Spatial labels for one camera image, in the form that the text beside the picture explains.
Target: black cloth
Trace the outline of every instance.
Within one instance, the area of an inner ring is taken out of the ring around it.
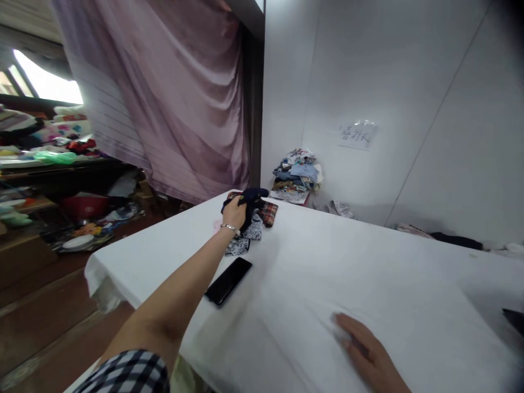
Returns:
[[[455,244],[457,246],[477,249],[477,250],[481,250],[481,251],[483,249],[483,244],[482,243],[479,243],[478,241],[473,240],[473,239],[468,239],[467,237],[450,236],[450,235],[446,235],[446,234],[444,234],[442,232],[434,232],[434,233],[431,234],[431,236],[433,236],[436,240],[443,241],[445,243],[451,243],[451,244]]]
[[[261,197],[267,198],[269,196],[269,191],[265,188],[248,188],[242,194],[240,194],[239,206],[244,203],[247,204],[246,207],[246,221],[244,225],[240,228],[240,232],[244,232],[251,225],[251,218],[253,217],[253,210],[258,209],[262,210],[264,207],[264,201]],[[224,212],[225,206],[230,203],[233,199],[226,199],[222,205],[222,210],[220,213]]]
[[[122,352],[95,370],[74,393],[169,393],[168,368],[143,349]]]

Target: phone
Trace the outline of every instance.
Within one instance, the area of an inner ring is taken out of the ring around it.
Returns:
[[[218,307],[222,307],[252,266],[244,258],[235,259],[209,286],[204,296]]]

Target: white tablecloth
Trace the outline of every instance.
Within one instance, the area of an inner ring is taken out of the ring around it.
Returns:
[[[212,236],[226,195],[95,252],[91,294],[109,278],[137,308]],[[274,227],[243,255],[253,268],[222,309],[202,300],[182,342],[215,390],[366,391],[335,339],[338,311],[374,332],[413,392],[513,385],[522,342],[501,308],[522,309],[521,261],[271,201]]]

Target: forearm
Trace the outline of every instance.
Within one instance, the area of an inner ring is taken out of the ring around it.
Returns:
[[[222,228],[169,276],[133,317],[157,321],[170,336],[181,340],[234,235]]]
[[[222,228],[131,315],[100,363],[130,349],[158,354],[171,371],[182,337],[234,232]]]

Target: green plastic bag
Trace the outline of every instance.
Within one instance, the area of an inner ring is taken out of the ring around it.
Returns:
[[[48,151],[41,151],[34,155],[34,159],[43,161],[46,164],[70,165],[76,161],[76,154],[73,152],[54,153]]]

